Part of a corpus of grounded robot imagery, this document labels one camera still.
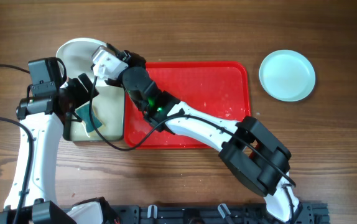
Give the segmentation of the white plate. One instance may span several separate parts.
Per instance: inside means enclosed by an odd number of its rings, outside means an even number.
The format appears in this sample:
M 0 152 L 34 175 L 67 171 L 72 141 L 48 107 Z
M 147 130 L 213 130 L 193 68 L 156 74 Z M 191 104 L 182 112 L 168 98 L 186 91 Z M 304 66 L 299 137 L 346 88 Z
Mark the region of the white plate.
M 64 43 L 57 50 L 56 57 L 63 61 L 67 69 L 67 77 L 78 78 L 79 75 L 85 73 L 93 82 L 95 76 L 91 69 L 93 65 L 91 56 L 100 45 L 105 47 L 106 43 L 86 37 L 72 39 Z

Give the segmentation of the green yellow sponge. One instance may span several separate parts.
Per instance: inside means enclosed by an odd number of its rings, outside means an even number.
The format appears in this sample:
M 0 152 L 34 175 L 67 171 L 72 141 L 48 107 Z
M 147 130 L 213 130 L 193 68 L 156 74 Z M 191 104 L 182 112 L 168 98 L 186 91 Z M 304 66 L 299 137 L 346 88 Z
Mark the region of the green yellow sponge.
M 86 138 L 92 138 L 96 136 L 95 128 L 93 127 L 90 121 L 89 108 L 90 108 L 90 104 L 87 103 L 75 110 L 75 114 L 81 119 L 80 123 L 82 125 L 82 130 L 84 131 L 84 135 Z M 98 131 L 102 132 L 106 129 L 106 126 L 103 124 L 101 120 L 98 119 L 94 111 L 92 111 L 92 118 L 93 118 L 94 125 Z

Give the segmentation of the mint green plate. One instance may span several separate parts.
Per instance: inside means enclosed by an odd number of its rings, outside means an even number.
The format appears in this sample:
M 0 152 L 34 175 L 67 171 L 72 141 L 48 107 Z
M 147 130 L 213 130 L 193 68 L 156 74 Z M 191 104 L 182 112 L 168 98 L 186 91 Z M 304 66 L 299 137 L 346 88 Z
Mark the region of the mint green plate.
M 313 92 L 316 73 L 313 65 L 302 54 L 293 50 L 276 50 L 261 62 L 259 81 L 271 97 L 296 102 Z

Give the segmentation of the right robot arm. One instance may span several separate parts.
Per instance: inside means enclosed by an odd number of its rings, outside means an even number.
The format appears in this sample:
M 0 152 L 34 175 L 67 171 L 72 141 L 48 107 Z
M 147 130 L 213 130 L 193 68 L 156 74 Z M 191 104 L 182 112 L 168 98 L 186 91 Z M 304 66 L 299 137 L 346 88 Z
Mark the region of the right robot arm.
M 124 89 L 154 130 L 186 136 L 210 146 L 231 173 L 249 190 L 262 196 L 269 215 L 282 223 L 295 223 L 300 205 L 289 177 L 289 150 L 256 118 L 242 121 L 216 118 L 162 91 L 138 54 L 110 44 L 93 54 L 93 70 L 109 85 Z

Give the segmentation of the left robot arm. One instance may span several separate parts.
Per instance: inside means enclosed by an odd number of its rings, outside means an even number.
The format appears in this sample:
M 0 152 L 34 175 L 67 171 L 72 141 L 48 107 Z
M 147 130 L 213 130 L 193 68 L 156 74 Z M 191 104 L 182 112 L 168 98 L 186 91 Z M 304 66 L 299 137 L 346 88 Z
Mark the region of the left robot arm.
M 13 185 L 0 212 L 0 223 L 102 223 L 98 202 L 65 212 L 57 205 L 55 172 L 65 115 L 75 106 L 63 87 L 67 72 L 56 57 L 28 63 L 32 84 L 16 109 L 21 143 Z

